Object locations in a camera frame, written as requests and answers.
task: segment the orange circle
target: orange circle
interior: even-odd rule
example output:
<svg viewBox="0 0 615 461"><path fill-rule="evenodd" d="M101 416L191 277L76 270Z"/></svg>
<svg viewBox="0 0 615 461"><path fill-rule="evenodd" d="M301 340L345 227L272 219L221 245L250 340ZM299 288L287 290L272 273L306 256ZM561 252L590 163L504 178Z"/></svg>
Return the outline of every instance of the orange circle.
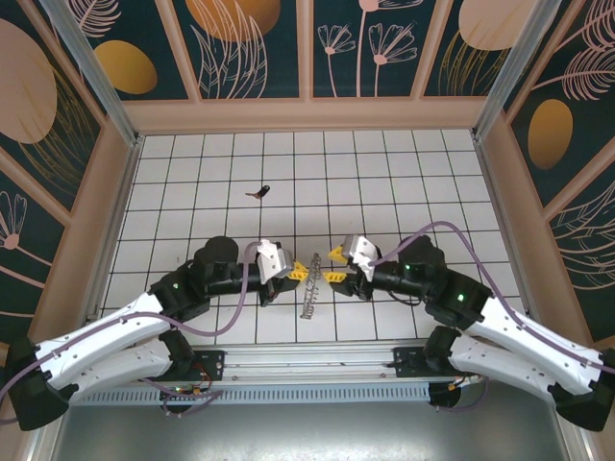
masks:
<svg viewBox="0 0 615 461"><path fill-rule="evenodd" d="M224 41L251 39L252 34L245 31L246 24L250 27L250 17L263 35L274 28L280 17L280 0L186 0L185 3L205 32Z"/></svg>

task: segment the gray floor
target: gray floor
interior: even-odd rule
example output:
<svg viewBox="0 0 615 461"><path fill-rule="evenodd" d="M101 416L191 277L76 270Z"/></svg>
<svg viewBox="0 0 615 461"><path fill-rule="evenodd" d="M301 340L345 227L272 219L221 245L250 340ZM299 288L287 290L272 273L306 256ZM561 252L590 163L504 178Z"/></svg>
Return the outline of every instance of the gray floor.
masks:
<svg viewBox="0 0 615 461"><path fill-rule="evenodd" d="M422 402L214 405L184 420L156 407L77 407L54 461L567 460L546 404L494 383L485 405Z"/></svg>

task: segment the small dark object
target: small dark object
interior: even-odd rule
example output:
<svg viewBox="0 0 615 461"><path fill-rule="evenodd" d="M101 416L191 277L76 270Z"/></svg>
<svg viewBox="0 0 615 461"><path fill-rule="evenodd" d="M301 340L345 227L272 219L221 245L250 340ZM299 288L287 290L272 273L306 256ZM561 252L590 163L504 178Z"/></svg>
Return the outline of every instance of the small dark object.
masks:
<svg viewBox="0 0 615 461"><path fill-rule="evenodd" d="M256 194L251 194L251 193L246 193L246 195L249 195L250 197L254 197L255 199L262 199L265 195L267 195L267 192L269 192L270 187L268 185L264 185L262 187L262 189L257 192Z"/></svg>

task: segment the metal frame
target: metal frame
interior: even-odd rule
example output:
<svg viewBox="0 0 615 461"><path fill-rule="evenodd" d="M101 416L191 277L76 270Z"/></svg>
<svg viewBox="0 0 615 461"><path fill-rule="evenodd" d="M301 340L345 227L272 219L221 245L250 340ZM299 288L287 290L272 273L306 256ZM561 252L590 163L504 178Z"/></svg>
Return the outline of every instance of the metal frame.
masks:
<svg viewBox="0 0 615 461"><path fill-rule="evenodd" d="M66 48L68 48L73 59L79 64L79 67L91 84L101 104L107 110L111 120L117 126L120 134L130 146L133 146L136 139L135 127L124 110L117 93L107 79L105 72L100 66L100 62L96 59L94 51L89 46L89 42L74 20L67 3L58 0L40 0L40 5L45 9Z"/></svg>
<svg viewBox="0 0 615 461"><path fill-rule="evenodd" d="M502 111L506 99L523 75L524 70L540 45L549 24L555 18L561 0L540 0L536 3L529 20L519 34L517 42L508 54L502 70L491 87L482 106L475 127L478 142L485 137Z"/></svg>

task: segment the white tile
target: white tile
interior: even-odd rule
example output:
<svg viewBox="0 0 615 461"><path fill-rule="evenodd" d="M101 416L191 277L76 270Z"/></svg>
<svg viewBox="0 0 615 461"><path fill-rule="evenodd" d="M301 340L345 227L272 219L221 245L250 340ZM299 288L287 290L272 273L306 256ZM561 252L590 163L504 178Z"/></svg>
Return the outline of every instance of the white tile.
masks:
<svg viewBox="0 0 615 461"><path fill-rule="evenodd" d="M152 253L150 271L174 271L185 263L187 240L157 240Z"/></svg>
<svg viewBox="0 0 615 461"><path fill-rule="evenodd" d="M470 240L467 232L463 235ZM447 263L465 263L474 262L472 255L468 252L459 236L454 232L436 233L437 247L444 252L444 258Z"/></svg>
<svg viewBox="0 0 615 461"><path fill-rule="evenodd" d="M268 305L258 309L257 343L294 343L295 305Z"/></svg>
<svg viewBox="0 0 615 461"><path fill-rule="evenodd" d="M327 180L330 205L359 205L358 180Z"/></svg>
<svg viewBox="0 0 615 461"><path fill-rule="evenodd" d="M325 178L325 156L295 156L295 178L316 180Z"/></svg>
<svg viewBox="0 0 615 461"><path fill-rule="evenodd" d="M293 181L268 181L269 192L261 201L263 206L294 206L295 184Z"/></svg>
<svg viewBox="0 0 615 461"><path fill-rule="evenodd" d="M506 262L508 253L498 230L491 232L472 232L472 243L482 262Z"/></svg>
<svg viewBox="0 0 615 461"><path fill-rule="evenodd" d="M328 235L329 211L326 206L300 206L295 209L297 235Z"/></svg>
<svg viewBox="0 0 615 461"><path fill-rule="evenodd" d="M265 133L265 155L277 156L293 153L292 133Z"/></svg>
<svg viewBox="0 0 615 461"><path fill-rule="evenodd" d="M156 238L188 238L191 224L191 209L162 211Z"/></svg>
<svg viewBox="0 0 615 461"><path fill-rule="evenodd" d="M168 158L144 158L138 163L135 183L166 182L166 172L168 169Z"/></svg>
<svg viewBox="0 0 615 461"><path fill-rule="evenodd" d="M199 181L228 181L231 179L231 158L204 157L201 161Z"/></svg>
<svg viewBox="0 0 615 461"><path fill-rule="evenodd" d="M175 136L147 136L141 158L169 158Z"/></svg>
<svg viewBox="0 0 615 461"><path fill-rule="evenodd" d="M297 341L300 343L335 341L333 304L318 304L310 320L299 318L303 308L297 306Z"/></svg>
<svg viewBox="0 0 615 461"><path fill-rule="evenodd" d="M318 253L320 255L322 266L329 265L331 263L327 257L332 250L332 245L328 236L297 237L296 246L297 252L295 254L295 259L306 267L309 267L314 253ZM300 285L299 292L301 293L301 300L303 299L304 290L305 286Z"/></svg>
<svg viewBox="0 0 615 461"><path fill-rule="evenodd" d="M355 152L353 132L325 132L327 154L350 154Z"/></svg>
<svg viewBox="0 0 615 461"><path fill-rule="evenodd" d="M218 328L221 329L232 319L234 307L219 307ZM246 305L234 326L216 338L216 344L254 344L257 333L257 309Z"/></svg>
<svg viewBox="0 0 615 461"><path fill-rule="evenodd" d="M255 197L246 195L247 193L254 194L262 188L260 181L249 182L231 182L231 191L229 193L230 208L251 208L260 207L260 200Z"/></svg>
<svg viewBox="0 0 615 461"><path fill-rule="evenodd" d="M262 133L239 133L234 136L234 156L261 156L263 147Z"/></svg>
<svg viewBox="0 0 615 461"><path fill-rule="evenodd" d="M196 182L201 168L200 158L173 158L169 166L168 182Z"/></svg>
<svg viewBox="0 0 615 461"><path fill-rule="evenodd" d="M203 157L229 157L233 153L232 134L206 134Z"/></svg>
<svg viewBox="0 0 615 461"><path fill-rule="evenodd" d="M361 178L386 177L388 178L388 161L386 154L359 154L357 155L358 175Z"/></svg>
<svg viewBox="0 0 615 461"><path fill-rule="evenodd" d="M504 298L508 305L515 309L517 312L523 315L527 315L529 309L523 305L523 300L521 298Z"/></svg>
<svg viewBox="0 0 615 461"><path fill-rule="evenodd" d="M184 325L188 325L189 327L196 328L200 331L216 331L216 321L218 318L217 301L212 300L211 303L215 303L215 305L211 306L205 314L201 314L192 320L188 320L184 323ZM215 337L213 336L200 336L188 333L187 331L183 331L182 334L185 336L185 339L188 341L190 346L209 346L215 342Z"/></svg>
<svg viewBox="0 0 615 461"><path fill-rule="evenodd" d="M441 327L442 324L436 322L430 314L425 311L425 305L417 305L412 307L414 311L414 323L416 324L416 337L429 338L436 327Z"/></svg>
<svg viewBox="0 0 615 461"><path fill-rule="evenodd" d="M156 235L158 211L128 211L122 240L151 240Z"/></svg>
<svg viewBox="0 0 615 461"><path fill-rule="evenodd" d="M489 202L489 191L482 176L456 177L461 202Z"/></svg>
<svg viewBox="0 0 615 461"><path fill-rule="evenodd" d="M138 298L145 289L147 274L113 274L105 300L107 307L124 307Z"/></svg>
<svg viewBox="0 0 615 461"><path fill-rule="evenodd" d="M390 178L361 179L359 189L364 205L393 203Z"/></svg>
<svg viewBox="0 0 615 461"><path fill-rule="evenodd" d="M178 134L171 157L200 157L203 154L204 134Z"/></svg>
<svg viewBox="0 0 615 461"><path fill-rule="evenodd" d="M226 208L229 198L228 182L199 182L196 191L197 208Z"/></svg>
<svg viewBox="0 0 615 461"><path fill-rule="evenodd" d="M419 167L419 160L415 152L387 154L387 156L391 177L421 176L421 168Z"/></svg>
<svg viewBox="0 0 615 461"><path fill-rule="evenodd" d="M237 307L239 304L239 294L236 293L234 295L224 295L220 297L220 305L226 307ZM247 293L246 299L243 304L244 306L254 306L258 305L258 294L257 293Z"/></svg>
<svg viewBox="0 0 615 461"><path fill-rule="evenodd" d="M235 157L231 168L231 180L260 180L262 157Z"/></svg>
<svg viewBox="0 0 615 461"><path fill-rule="evenodd" d="M325 180L298 180L295 182L295 205L326 205L327 182Z"/></svg>
<svg viewBox="0 0 615 461"><path fill-rule="evenodd" d="M153 246L153 240L120 242L113 270L115 272L147 272Z"/></svg>
<svg viewBox="0 0 615 461"><path fill-rule="evenodd" d="M395 250L400 244L398 233L368 233L367 239L381 249L382 255Z"/></svg>
<svg viewBox="0 0 615 461"><path fill-rule="evenodd" d="M260 235L294 235L294 208L263 208L260 222Z"/></svg>
<svg viewBox="0 0 615 461"><path fill-rule="evenodd" d="M449 159L455 175L482 175L479 158L474 151L449 152Z"/></svg>
<svg viewBox="0 0 615 461"><path fill-rule="evenodd" d="M280 304L292 304L293 308L291 310L291 313L293 315L293 319L294 319L294 315L295 315L295 305L296 300L295 300L295 290L290 290L290 291L283 291L282 293L278 294L278 296L276 297L276 299L270 303L269 305L280 305Z"/></svg>
<svg viewBox="0 0 615 461"><path fill-rule="evenodd" d="M470 231L497 231L496 213L488 203L461 204Z"/></svg>
<svg viewBox="0 0 615 461"><path fill-rule="evenodd" d="M519 288L510 263L486 263L484 267L504 296L519 296ZM491 286L486 278L483 279L485 285Z"/></svg>
<svg viewBox="0 0 615 461"><path fill-rule="evenodd" d="M419 152L423 176L451 176L451 164L446 152Z"/></svg>
<svg viewBox="0 0 615 461"><path fill-rule="evenodd" d="M447 151L473 151L470 130L442 130Z"/></svg>
<svg viewBox="0 0 615 461"><path fill-rule="evenodd" d="M452 271L459 272L464 276L480 281L479 266L476 264L449 264L447 261L447 266Z"/></svg>
<svg viewBox="0 0 615 461"><path fill-rule="evenodd" d="M415 338L412 307L402 303L374 303L378 339Z"/></svg>
<svg viewBox="0 0 615 461"><path fill-rule="evenodd" d="M226 209L197 209L194 211L190 238L212 238L224 235Z"/></svg>
<svg viewBox="0 0 615 461"><path fill-rule="evenodd" d="M397 205L397 216L402 234L417 232L431 222L427 204Z"/></svg>
<svg viewBox="0 0 615 461"><path fill-rule="evenodd" d="M455 180L450 177L423 178L427 200L431 203L459 202Z"/></svg>
<svg viewBox="0 0 615 461"><path fill-rule="evenodd" d="M393 193L398 204L424 204L427 202L421 178L393 178Z"/></svg>
<svg viewBox="0 0 615 461"><path fill-rule="evenodd" d="M446 151L442 133L439 130L414 130L417 152Z"/></svg>
<svg viewBox="0 0 615 461"><path fill-rule="evenodd" d="M229 237L258 237L260 225L260 209L232 208L227 216L227 231Z"/></svg>
<svg viewBox="0 0 615 461"><path fill-rule="evenodd" d="M463 217L463 209L461 204L430 204L431 220L448 221L455 224L462 231L467 231L465 218ZM452 231L448 228L438 228L439 232Z"/></svg>
<svg viewBox="0 0 615 461"><path fill-rule="evenodd" d="M335 306L337 340L376 339L374 306L371 303L342 303Z"/></svg>
<svg viewBox="0 0 615 461"><path fill-rule="evenodd" d="M323 154L324 152L322 132L295 133L295 154Z"/></svg>
<svg viewBox="0 0 615 461"><path fill-rule="evenodd" d="M363 207L367 233L397 232L397 214L393 205L370 205Z"/></svg>
<svg viewBox="0 0 615 461"><path fill-rule="evenodd" d="M333 154L325 156L327 178L356 178L357 156L355 154Z"/></svg>
<svg viewBox="0 0 615 461"><path fill-rule="evenodd" d="M160 209L164 184L135 184L129 210Z"/></svg>
<svg viewBox="0 0 615 461"><path fill-rule="evenodd" d="M346 235L365 232L360 206L331 206L329 212L332 234Z"/></svg>
<svg viewBox="0 0 615 461"><path fill-rule="evenodd" d="M292 180L294 174L293 156L265 156L262 167L264 180Z"/></svg>
<svg viewBox="0 0 615 461"><path fill-rule="evenodd" d="M166 185L162 209L194 208L196 182L176 182Z"/></svg>
<svg viewBox="0 0 615 461"><path fill-rule="evenodd" d="M382 132L355 132L355 149L357 153L385 152Z"/></svg>
<svg viewBox="0 0 615 461"><path fill-rule="evenodd" d="M416 152L412 130L384 131L386 152Z"/></svg>

